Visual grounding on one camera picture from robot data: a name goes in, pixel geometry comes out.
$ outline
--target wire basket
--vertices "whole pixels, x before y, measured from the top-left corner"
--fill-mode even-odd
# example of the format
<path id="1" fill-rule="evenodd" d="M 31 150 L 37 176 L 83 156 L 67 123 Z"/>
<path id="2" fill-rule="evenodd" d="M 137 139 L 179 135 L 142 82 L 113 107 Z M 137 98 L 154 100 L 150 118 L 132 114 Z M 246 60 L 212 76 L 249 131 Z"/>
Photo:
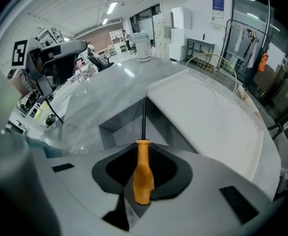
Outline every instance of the wire basket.
<path id="1" fill-rule="evenodd" d="M 236 72 L 223 57 L 212 53 L 198 54 L 192 57 L 186 66 L 206 74 L 229 88 L 233 93 L 237 90 Z"/>

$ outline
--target brick wall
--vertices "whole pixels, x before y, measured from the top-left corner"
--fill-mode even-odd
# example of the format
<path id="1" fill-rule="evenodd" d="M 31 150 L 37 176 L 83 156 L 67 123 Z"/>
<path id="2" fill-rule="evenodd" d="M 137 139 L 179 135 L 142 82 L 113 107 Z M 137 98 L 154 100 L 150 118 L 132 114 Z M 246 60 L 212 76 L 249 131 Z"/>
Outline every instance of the brick wall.
<path id="1" fill-rule="evenodd" d="M 97 29 L 80 37 L 79 39 L 91 42 L 91 44 L 95 48 L 95 52 L 98 52 L 100 50 L 107 48 L 108 45 L 112 45 L 112 41 L 110 38 L 110 31 L 119 29 L 123 29 L 122 23 Z"/>

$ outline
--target poster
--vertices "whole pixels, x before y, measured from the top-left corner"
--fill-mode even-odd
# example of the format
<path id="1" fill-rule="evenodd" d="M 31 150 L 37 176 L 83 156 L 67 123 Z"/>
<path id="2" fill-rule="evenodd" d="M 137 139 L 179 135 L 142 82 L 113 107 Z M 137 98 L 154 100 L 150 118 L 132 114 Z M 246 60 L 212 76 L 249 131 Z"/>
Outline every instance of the poster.
<path id="1" fill-rule="evenodd" d="M 224 18 L 224 0 L 213 0 L 213 15 L 214 18 Z"/>

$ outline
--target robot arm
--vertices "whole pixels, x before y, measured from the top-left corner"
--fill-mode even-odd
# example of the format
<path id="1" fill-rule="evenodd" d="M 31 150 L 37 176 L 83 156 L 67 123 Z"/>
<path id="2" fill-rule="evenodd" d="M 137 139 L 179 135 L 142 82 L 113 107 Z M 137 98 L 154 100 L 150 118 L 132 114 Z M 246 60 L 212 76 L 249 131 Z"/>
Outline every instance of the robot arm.
<path id="1" fill-rule="evenodd" d="M 15 42 L 12 66 L 22 69 L 22 83 L 28 86 L 35 81 L 40 102 L 51 95 L 58 85 L 73 76 L 77 57 L 85 51 L 87 42 L 74 40 L 51 46 L 40 45 L 34 38 Z"/>

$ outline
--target white machine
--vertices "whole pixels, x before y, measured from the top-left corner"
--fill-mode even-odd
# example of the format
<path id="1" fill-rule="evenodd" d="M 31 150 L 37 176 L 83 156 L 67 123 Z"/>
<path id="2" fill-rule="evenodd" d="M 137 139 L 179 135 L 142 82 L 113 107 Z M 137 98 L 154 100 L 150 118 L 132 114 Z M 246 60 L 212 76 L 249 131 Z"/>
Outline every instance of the white machine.
<path id="1" fill-rule="evenodd" d="M 139 62 L 150 60 L 150 41 L 147 33 L 134 33 L 132 41 L 137 49 Z"/>

